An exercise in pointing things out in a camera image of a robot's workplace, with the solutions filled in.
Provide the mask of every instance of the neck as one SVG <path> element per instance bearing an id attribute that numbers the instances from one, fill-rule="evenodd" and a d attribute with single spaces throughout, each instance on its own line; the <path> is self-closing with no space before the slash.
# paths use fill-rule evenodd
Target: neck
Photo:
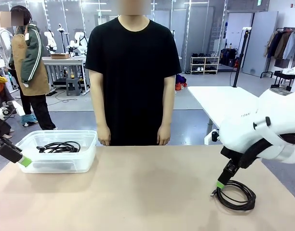
<path id="1" fill-rule="evenodd" d="M 122 26 L 131 31 L 140 31 L 149 24 L 149 19 L 144 15 L 120 15 L 118 20 Z"/>

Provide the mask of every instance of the tan tabletop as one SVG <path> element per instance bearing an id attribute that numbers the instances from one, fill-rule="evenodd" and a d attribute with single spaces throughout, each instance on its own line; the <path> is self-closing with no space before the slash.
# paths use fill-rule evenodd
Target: tan tabletop
<path id="1" fill-rule="evenodd" d="M 220 150 L 98 147 L 84 174 L 24 174 L 8 164 L 0 231 L 295 231 L 295 198 L 260 161 L 234 177 L 256 193 L 253 211 L 210 197 L 228 162 Z"/>

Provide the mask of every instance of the white storage box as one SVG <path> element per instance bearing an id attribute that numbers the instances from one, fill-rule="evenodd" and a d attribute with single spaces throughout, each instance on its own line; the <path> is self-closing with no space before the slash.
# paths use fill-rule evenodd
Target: white storage box
<path id="1" fill-rule="evenodd" d="M 17 147 L 22 155 L 33 162 L 19 167 L 25 173 L 82 173 L 87 172 L 96 153 L 96 131 L 90 130 L 46 130 L 34 131 L 25 136 Z M 75 141 L 81 146 L 78 153 L 39 153 L 37 146 L 52 142 Z"/>

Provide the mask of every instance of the green sleeve with white stripe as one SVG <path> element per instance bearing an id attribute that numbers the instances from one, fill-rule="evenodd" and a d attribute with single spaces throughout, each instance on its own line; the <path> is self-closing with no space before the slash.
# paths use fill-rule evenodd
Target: green sleeve with white stripe
<path id="1" fill-rule="evenodd" d="M 41 39 L 37 30 L 28 29 L 26 58 L 21 64 L 21 82 L 28 84 L 41 61 Z"/>

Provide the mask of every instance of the open door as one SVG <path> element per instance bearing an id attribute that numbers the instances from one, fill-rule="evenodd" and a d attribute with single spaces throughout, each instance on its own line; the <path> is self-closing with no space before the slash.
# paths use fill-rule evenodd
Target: open door
<path id="1" fill-rule="evenodd" d="M 243 73 L 260 77 L 267 71 L 269 59 L 264 52 L 271 35 L 276 30 L 277 12 L 255 13 L 248 48 L 244 60 Z"/>

